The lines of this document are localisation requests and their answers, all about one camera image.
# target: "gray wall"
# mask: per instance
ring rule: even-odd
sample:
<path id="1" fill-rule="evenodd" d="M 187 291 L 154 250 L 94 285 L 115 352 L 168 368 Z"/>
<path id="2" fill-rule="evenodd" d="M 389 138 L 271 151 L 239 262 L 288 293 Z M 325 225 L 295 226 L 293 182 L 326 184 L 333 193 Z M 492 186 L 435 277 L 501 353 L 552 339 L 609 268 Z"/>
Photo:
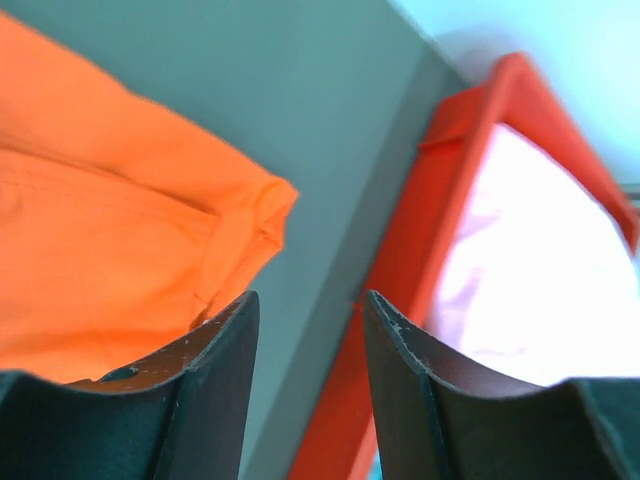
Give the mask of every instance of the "gray wall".
<path id="1" fill-rule="evenodd" d="M 300 190 L 286 250 L 254 285 L 262 323 L 242 462 L 245 479 L 281 480 L 415 145 L 461 81 L 385 0 L 0 8 Z"/>

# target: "orange-red plastic frame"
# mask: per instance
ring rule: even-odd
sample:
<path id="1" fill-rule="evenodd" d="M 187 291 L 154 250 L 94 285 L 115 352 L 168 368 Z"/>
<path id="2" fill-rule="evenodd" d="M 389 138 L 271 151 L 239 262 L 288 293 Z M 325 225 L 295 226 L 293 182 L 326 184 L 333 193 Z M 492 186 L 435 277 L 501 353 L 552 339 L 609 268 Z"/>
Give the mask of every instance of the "orange-red plastic frame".
<path id="1" fill-rule="evenodd" d="M 635 252 L 638 223 L 631 204 L 526 55 L 509 54 L 486 84 L 437 108 L 365 283 L 365 290 L 380 291 L 415 323 L 427 317 L 496 123 L 528 137 L 571 173 L 617 221 Z M 362 312 L 356 308 L 289 480 L 366 478 L 376 449 L 369 395 Z"/>

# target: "fabric fold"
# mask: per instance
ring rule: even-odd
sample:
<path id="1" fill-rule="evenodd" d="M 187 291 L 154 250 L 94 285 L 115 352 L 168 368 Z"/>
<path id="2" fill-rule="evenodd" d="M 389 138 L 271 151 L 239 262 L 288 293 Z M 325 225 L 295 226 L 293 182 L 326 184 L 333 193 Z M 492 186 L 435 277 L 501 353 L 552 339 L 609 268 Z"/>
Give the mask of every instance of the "fabric fold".
<path id="1" fill-rule="evenodd" d="M 0 45 L 0 368 L 99 377 L 283 248 L 286 180 L 2 12 Z"/>

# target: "orange fabric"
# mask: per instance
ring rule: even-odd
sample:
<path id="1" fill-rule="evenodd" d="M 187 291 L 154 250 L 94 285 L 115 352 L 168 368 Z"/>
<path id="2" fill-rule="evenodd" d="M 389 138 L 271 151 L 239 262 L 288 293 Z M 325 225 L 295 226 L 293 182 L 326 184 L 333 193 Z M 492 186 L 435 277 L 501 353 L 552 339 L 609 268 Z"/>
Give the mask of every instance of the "orange fabric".
<path id="1" fill-rule="evenodd" d="M 295 190 L 0 13 L 0 368 L 96 378 L 213 315 Z"/>

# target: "white fabric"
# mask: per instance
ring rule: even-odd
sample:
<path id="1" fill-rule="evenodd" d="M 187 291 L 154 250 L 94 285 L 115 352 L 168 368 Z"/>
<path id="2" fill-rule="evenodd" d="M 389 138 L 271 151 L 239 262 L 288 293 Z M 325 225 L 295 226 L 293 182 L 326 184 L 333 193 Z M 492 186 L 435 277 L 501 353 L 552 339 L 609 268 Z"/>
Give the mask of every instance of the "white fabric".
<path id="1" fill-rule="evenodd" d="M 640 300 L 617 224 L 546 152 L 494 127 L 432 333 L 538 385 L 640 376 Z"/>

